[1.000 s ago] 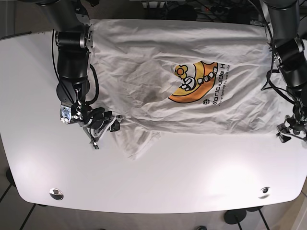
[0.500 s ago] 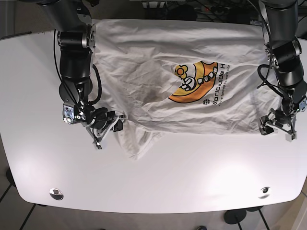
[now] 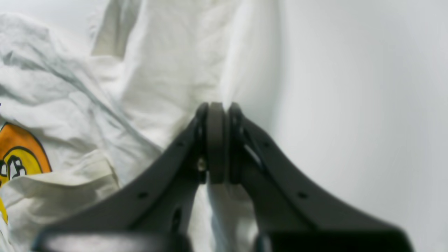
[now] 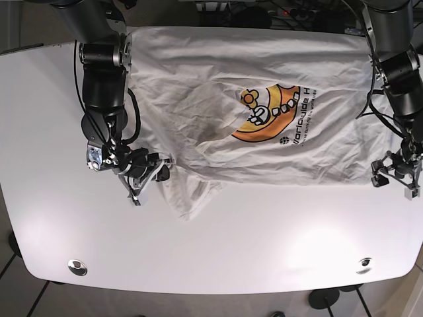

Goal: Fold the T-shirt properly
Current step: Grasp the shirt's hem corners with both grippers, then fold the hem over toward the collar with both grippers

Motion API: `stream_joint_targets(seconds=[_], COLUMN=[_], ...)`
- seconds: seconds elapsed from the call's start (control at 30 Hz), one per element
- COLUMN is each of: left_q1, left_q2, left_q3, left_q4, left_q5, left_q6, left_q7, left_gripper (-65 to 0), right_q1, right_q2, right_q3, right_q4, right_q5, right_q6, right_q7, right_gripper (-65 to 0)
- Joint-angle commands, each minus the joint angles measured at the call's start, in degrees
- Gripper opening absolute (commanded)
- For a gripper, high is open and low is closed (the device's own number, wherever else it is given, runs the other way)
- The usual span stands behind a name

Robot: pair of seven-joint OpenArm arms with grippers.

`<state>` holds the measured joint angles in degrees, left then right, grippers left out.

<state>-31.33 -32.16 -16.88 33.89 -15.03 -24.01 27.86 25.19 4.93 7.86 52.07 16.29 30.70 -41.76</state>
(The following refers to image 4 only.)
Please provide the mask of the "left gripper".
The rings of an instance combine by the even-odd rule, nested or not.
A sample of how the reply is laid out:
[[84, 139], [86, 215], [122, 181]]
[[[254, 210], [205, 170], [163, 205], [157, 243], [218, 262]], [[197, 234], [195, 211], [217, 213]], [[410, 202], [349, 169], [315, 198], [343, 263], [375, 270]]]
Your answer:
[[408, 200], [420, 197], [418, 183], [422, 171], [422, 143], [403, 139], [400, 149], [387, 151], [382, 159], [371, 163], [371, 183], [375, 188], [389, 184], [392, 178], [405, 186], [404, 196]]

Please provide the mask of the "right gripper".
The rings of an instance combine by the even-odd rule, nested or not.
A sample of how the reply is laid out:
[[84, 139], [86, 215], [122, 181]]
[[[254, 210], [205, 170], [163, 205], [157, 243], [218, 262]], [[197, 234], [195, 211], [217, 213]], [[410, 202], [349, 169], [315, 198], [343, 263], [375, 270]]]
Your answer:
[[132, 150], [123, 144], [99, 145], [88, 142], [87, 165], [91, 170], [111, 170], [128, 191], [128, 198], [135, 206], [144, 206], [148, 197], [142, 194], [152, 182], [170, 178], [171, 157], [150, 153], [145, 148]]

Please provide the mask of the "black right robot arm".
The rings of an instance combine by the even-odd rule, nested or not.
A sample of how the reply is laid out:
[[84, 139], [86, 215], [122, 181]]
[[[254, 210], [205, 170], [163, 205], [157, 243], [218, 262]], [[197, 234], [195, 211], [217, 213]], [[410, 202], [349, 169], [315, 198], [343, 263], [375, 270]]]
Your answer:
[[75, 90], [83, 110], [81, 129], [87, 139], [87, 165], [111, 170], [128, 197], [140, 206], [152, 182], [170, 177], [171, 158], [145, 148], [131, 149], [141, 132], [134, 92], [128, 87], [132, 36], [113, 1], [48, 1], [75, 37], [73, 62], [83, 66], [83, 84]]

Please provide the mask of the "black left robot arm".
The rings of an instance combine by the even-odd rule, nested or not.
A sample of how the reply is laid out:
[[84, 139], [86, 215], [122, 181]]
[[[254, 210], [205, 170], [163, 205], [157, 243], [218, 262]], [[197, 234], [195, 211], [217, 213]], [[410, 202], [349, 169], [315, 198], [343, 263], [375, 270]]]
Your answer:
[[380, 188], [390, 179], [405, 184], [407, 199], [420, 196], [422, 172], [422, 78], [420, 58], [412, 45], [412, 1], [364, 1], [362, 13], [370, 48], [372, 77], [381, 89], [370, 89], [361, 115], [376, 116], [401, 138], [400, 149], [372, 162], [371, 182]]

